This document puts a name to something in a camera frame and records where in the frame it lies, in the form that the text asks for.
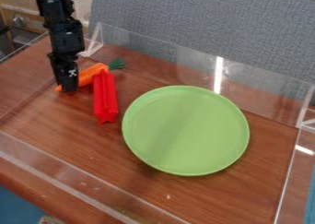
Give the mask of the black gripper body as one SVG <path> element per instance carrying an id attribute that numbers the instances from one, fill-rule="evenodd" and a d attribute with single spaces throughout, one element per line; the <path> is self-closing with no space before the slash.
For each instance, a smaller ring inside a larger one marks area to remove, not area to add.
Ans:
<path id="1" fill-rule="evenodd" d="M 85 49 L 82 24 L 72 16 L 72 0 L 36 0 L 42 27 L 49 31 L 53 55 L 76 60 Z"/>

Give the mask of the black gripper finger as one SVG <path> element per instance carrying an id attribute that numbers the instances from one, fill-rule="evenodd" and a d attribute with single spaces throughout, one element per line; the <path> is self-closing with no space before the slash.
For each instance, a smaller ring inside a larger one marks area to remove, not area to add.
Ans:
<path id="1" fill-rule="evenodd" d="M 65 92 L 73 92 L 78 89 L 77 64 L 66 59 L 60 60 L 60 85 Z"/>
<path id="2" fill-rule="evenodd" d="M 60 82 L 58 81 L 57 59 L 54 58 L 54 55 L 52 53 L 48 53 L 46 56 L 49 58 L 50 66 L 52 66 L 52 69 L 53 69 L 54 82 Z"/>

